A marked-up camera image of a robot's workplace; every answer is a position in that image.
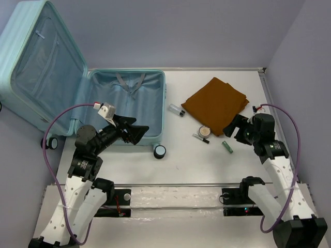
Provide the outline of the green tube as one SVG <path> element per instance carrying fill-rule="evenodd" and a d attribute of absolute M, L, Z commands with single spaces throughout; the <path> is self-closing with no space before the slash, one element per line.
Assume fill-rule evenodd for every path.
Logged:
<path fill-rule="evenodd" d="M 223 141 L 222 144 L 230 154 L 233 153 L 233 149 L 230 147 L 230 145 L 226 141 Z"/>

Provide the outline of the brown cloth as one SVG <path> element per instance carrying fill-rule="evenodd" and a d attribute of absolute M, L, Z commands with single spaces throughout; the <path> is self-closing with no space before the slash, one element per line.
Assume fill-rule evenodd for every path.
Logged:
<path fill-rule="evenodd" d="M 248 103 L 245 94 L 214 77 L 182 103 L 182 107 L 202 125 L 209 127 L 215 136 L 221 136 L 223 129 Z"/>

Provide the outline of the round powder jar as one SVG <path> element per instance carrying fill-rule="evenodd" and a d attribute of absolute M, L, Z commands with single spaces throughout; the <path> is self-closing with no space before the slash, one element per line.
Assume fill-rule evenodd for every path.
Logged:
<path fill-rule="evenodd" d="M 207 126 L 201 126 L 199 127 L 199 130 L 198 130 L 198 135 L 199 137 L 202 137 L 202 138 L 208 138 L 210 137 L 211 135 L 211 129 Z"/>

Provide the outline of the clear bottle black cap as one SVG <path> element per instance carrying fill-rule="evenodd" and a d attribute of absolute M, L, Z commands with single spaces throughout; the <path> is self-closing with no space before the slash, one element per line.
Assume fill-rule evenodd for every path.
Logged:
<path fill-rule="evenodd" d="M 169 111 L 171 111 L 172 113 L 174 113 L 180 117 L 184 117 L 184 115 L 186 113 L 184 110 L 182 110 L 181 108 L 179 108 L 178 106 L 176 106 L 174 104 L 169 105 Z"/>

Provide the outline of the light blue hard-shell suitcase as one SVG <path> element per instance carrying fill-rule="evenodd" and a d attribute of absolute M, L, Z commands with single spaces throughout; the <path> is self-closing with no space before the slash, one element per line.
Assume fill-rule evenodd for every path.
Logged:
<path fill-rule="evenodd" d="M 141 146 L 161 143 L 166 77 L 156 69 L 90 71 L 50 1 L 17 3 L 1 34 L 1 103 L 41 131 L 72 136 L 107 123 L 91 103 L 148 126 Z"/>

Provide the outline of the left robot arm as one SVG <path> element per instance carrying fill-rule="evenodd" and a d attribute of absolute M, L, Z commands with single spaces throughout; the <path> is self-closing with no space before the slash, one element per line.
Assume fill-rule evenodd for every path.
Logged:
<path fill-rule="evenodd" d="M 100 131 L 91 125 L 79 128 L 66 184 L 59 187 L 61 198 L 46 228 L 29 247 L 80 247 L 86 242 L 93 217 L 115 194 L 112 181 L 97 177 L 103 163 L 100 153 L 119 139 L 136 145 L 149 130 L 136 126 L 133 117 L 115 115 L 114 120 Z"/>

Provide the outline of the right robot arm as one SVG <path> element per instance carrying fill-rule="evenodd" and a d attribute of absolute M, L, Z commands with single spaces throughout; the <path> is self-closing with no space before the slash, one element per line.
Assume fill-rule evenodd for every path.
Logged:
<path fill-rule="evenodd" d="M 271 222 L 269 231 L 277 247 L 318 247 L 327 231 L 307 204 L 291 168 L 289 153 L 283 142 L 275 139 L 275 120 L 270 114 L 255 113 L 251 118 L 235 115 L 223 129 L 227 137 L 254 147 L 254 153 L 272 180 L 273 196 L 260 177 L 243 178 L 238 188 L 222 190 L 225 205 L 254 204 Z"/>

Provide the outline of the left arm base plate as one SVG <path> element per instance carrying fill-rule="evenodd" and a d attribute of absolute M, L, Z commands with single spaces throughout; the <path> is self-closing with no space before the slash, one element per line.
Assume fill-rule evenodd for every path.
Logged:
<path fill-rule="evenodd" d="M 114 196 L 98 209 L 96 218 L 129 218 L 131 217 L 131 189 L 115 189 Z"/>

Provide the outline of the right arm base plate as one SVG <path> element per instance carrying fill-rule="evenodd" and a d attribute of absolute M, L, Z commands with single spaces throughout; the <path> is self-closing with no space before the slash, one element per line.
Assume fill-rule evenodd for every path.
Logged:
<path fill-rule="evenodd" d="M 223 215 L 227 217 L 263 215 L 252 200 L 241 196 L 239 188 L 222 188 L 219 201 L 223 204 Z"/>

